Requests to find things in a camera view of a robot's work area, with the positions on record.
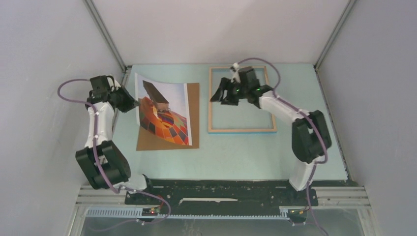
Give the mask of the hot air balloon photo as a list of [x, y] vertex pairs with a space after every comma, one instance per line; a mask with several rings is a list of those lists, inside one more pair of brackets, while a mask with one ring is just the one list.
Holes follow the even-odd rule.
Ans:
[[137, 123], [149, 134], [182, 146], [193, 145], [187, 83], [163, 83], [135, 73]]

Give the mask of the wooden picture frame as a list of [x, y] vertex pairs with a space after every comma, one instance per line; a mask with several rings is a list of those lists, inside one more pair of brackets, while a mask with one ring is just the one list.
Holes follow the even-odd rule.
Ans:
[[[253, 66], [261, 85], [270, 85], [266, 66]], [[209, 97], [217, 90], [221, 78], [230, 78], [232, 73], [226, 66], [212, 66], [209, 69]], [[276, 133], [276, 118], [269, 112], [258, 109], [242, 99], [238, 106], [208, 102], [208, 133]]]

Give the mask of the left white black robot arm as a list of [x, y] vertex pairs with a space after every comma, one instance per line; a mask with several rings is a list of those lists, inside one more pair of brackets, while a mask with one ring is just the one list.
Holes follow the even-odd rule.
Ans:
[[136, 198], [142, 204], [153, 203], [155, 191], [151, 181], [144, 174], [132, 174], [127, 159], [113, 142], [115, 111], [126, 113], [139, 103], [111, 75], [89, 81], [92, 89], [85, 105], [89, 133], [84, 148], [75, 154], [77, 163], [93, 189], [130, 189], [137, 191]]

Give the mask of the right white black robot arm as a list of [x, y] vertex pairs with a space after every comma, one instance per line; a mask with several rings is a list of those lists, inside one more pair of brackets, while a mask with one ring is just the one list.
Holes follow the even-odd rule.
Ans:
[[306, 198], [305, 189], [311, 183], [318, 165], [328, 162], [328, 148], [332, 141], [324, 114], [298, 108], [278, 95], [269, 85], [262, 85], [253, 67], [231, 66], [232, 78], [223, 77], [211, 102], [237, 106], [242, 99], [267, 111], [292, 128], [292, 151], [296, 157], [289, 178], [292, 188], [286, 192], [288, 203], [300, 205]]

